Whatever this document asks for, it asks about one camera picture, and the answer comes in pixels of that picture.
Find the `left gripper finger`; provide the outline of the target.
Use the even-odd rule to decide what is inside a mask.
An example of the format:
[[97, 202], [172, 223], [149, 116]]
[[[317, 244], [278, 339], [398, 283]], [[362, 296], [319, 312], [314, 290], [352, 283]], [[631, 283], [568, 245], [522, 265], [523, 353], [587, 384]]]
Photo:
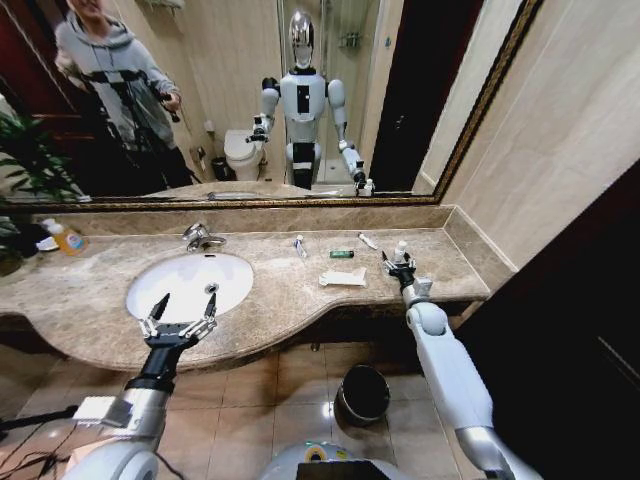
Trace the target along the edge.
[[159, 321], [164, 314], [167, 304], [170, 299], [170, 294], [166, 293], [159, 302], [157, 302], [151, 309], [150, 313], [138, 320], [140, 329], [145, 339], [157, 337], [159, 335], [158, 325]]
[[206, 304], [204, 314], [182, 330], [183, 338], [205, 338], [216, 326], [217, 293], [213, 292]]

